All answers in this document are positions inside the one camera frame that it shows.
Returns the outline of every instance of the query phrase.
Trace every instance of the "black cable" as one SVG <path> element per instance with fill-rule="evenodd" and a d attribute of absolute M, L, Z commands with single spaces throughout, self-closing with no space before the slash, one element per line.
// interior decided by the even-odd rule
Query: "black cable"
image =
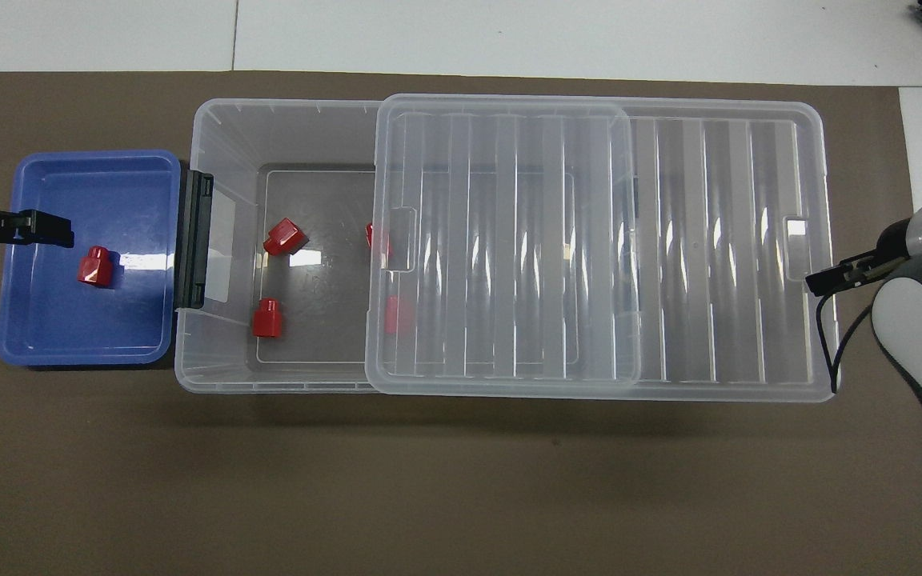
<path fill-rule="evenodd" d="M 886 274 L 881 274 L 877 278 L 868 278 L 868 280 L 863 280 L 861 282 L 848 282 L 831 288 L 820 301 L 816 303 L 816 333 L 820 336 L 820 351 L 824 353 L 824 365 L 828 368 L 828 374 L 831 376 L 831 394 L 838 394 L 838 371 L 841 368 L 842 354 L 845 354 L 845 344 L 848 344 L 848 340 L 852 338 L 853 333 L 856 332 L 856 329 L 860 327 L 860 324 L 863 323 L 864 318 L 866 318 L 870 311 L 873 310 L 873 305 L 867 306 L 866 309 L 860 311 L 860 316 L 856 317 L 856 320 L 852 321 L 852 324 L 849 325 L 848 330 L 845 330 L 845 335 L 842 336 L 841 342 L 838 343 L 838 349 L 835 350 L 834 358 L 831 357 L 831 351 L 828 347 L 828 337 L 824 334 L 824 305 L 827 305 L 830 302 L 831 297 L 840 292 L 844 292 L 850 288 L 856 288 L 859 286 L 866 286 L 873 282 L 878 282 L 884 278 Z"/>
<path fill-rule="evenodd" d="M 833 391 L 837 391 L 838 389 L 838 369 L 842 365 L 842 354 L 845 354 L 845 344 L 848 344 L 848 340 L 855 334 L 856 328 L 859 328 L 860 324 L 863 324 L 863 320 L 867 316 L 870 316 L 871 310 L 874 310 L 874 305 L 872 304 L 864 307 L 863 311 L 860 311 L 860 316 L 856 316 L 856 320 L 853 320 L 852 324 L 849 324 L 848 330 L 845 330 L 845 335 L 842 336 L 842 342 L 838 344 L 838 351 L 835 352 L 835 360 L 831 363 L 831 390 Z"/>
<path fill-rule="evenodd" d="M 824 353 L 824 365 L 828 368 L 828 374 L 831 375 L 831 393 L 838 393 L 838 378 L 834 376 L 835 371 L 831 361 L 831 351 L 828 350 L 828 337 L 824 334 L 824 305 L 830 302 L 831 297 L 835 294 L 852 288 L 852 284 L 842 284 L 831 288 L 824 296 L 820 296 L 820 301 L 816 303 L 816 334 L 820 336 L 820 351 Z"/>

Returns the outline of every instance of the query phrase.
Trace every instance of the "red cube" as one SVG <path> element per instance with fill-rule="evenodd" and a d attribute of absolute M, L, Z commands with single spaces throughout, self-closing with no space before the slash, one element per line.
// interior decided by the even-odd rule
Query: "red cube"
<path fill-rule="evenodd" d="M 391 240 L 387 238 L 387 233 L 383 233 L 383 237 L 387 240 L 387 258 L 392 258 L 394 256 L 394 249 L 391 248 Z M 372 249 L 372 222 L 369 222 L 365 225 L 365 239 L 369 241 L 369 249 Z"/>
<path fill-rule="evenodd" d="M 102 246 L 91 246 L 87 256 L 80 259 L 77 280 L 98 288 L 109 287 L 113 282 L 113 262 L 109 259 L 109 250 Z"/>
<path fill-rule="evenodd" d="M 384 307 L 383 314 L 383 332 L 396 334 L 414 330 L 415 308 L 407 300 L 396 295 L 387 296 L 387 307 Z"/>
<path fill-rule="evenodd" d="M 304 236 L 301 229 L 290 222 L 289 218 L 284 218 L 272 226 L 268 240 L 263 242 L 263 248 L 266 248 L 266 252 L 278 256 L 285 252 L 296 252 L 307 241 L 308 237 Z"/>
<path fill-rule="evenodd" d="M 251 322 L 251 333 L 259 338 L 279 338 L 283 332 L 283 315 L 279 313 L 279 300 L 263 298 Z"/>

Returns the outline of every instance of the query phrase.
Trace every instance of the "brown mat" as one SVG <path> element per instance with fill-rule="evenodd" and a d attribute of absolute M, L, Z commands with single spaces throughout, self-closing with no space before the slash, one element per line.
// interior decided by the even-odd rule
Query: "brown mat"
<path fill-rule="evenodd" d="M 253 72 L 0 74 L 0 207 L 40 150 L 186 158 L 208 98 L 404 91 L 808 102 L 836 256 L 912 212 L 894 88 Z M 0 575 L 922 574 L 922 412 L 867 327 L 845 373 L 748 405 L 209 397 L 0 361 Z"/>

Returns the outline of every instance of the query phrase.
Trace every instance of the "transparent lid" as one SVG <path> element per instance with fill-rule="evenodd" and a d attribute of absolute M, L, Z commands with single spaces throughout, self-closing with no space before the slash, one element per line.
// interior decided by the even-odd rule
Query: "transparent lid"
<path fill-rule="evenodd" d="M 367 376 L 394 394 L 823 400 L 804 277 L 831 262 L 825 174 L 797 102 L 392 96 Z"/>

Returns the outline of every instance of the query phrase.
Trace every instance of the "black hinge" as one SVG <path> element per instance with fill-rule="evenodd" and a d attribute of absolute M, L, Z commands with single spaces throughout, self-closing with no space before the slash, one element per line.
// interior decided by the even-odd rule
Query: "black hinge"
<path fill-rule="evenodd" d="M 212 223 L 212 174 L 187 172 L 180 193 L 176 237 L 176 307 L 200 309 L 205 303 L 208 233 Z"/>

